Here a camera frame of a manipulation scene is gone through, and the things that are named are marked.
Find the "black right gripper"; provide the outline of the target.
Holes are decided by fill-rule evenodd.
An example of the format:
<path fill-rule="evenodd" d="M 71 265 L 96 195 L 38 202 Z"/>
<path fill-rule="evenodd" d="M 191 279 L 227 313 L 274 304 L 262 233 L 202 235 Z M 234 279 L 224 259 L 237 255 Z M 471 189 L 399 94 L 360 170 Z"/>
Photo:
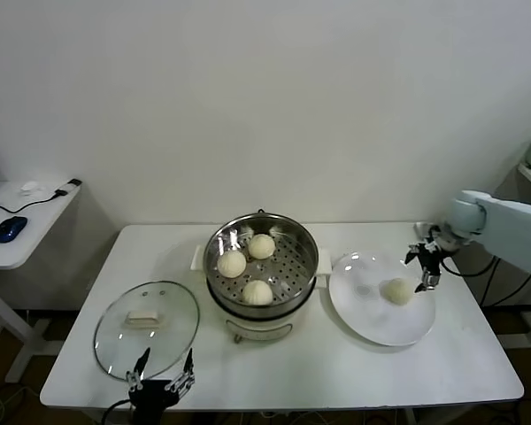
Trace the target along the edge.
<path fill-rule="evenodd" d="M 409 245 L 404 263 L 407 265 L 419 257 L 424 272 L 415 293 L 434 290 L 439 283 L 440 267 L 445 259 L 456 254 L 466 239 L 455 235 L 449 228 L 428 228 L 421 243 Z"/>

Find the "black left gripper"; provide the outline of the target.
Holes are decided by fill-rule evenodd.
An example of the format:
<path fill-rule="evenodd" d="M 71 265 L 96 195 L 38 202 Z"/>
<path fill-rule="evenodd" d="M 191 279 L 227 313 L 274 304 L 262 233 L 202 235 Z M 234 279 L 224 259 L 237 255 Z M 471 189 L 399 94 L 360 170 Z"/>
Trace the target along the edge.
<path fill-rule="evenodd" d="M 137 359 L 132 371 L 126 372 L 130 391 L 129 400 L 134 408 L 132 423 L 135 425 L 159 425 L 164 411 L 178 404 L 195 383 L 193 349 L 190 348 L 182 372 L 172 381 L 144 380 L 142 373 L 150 356 L 150 347 Z"/>

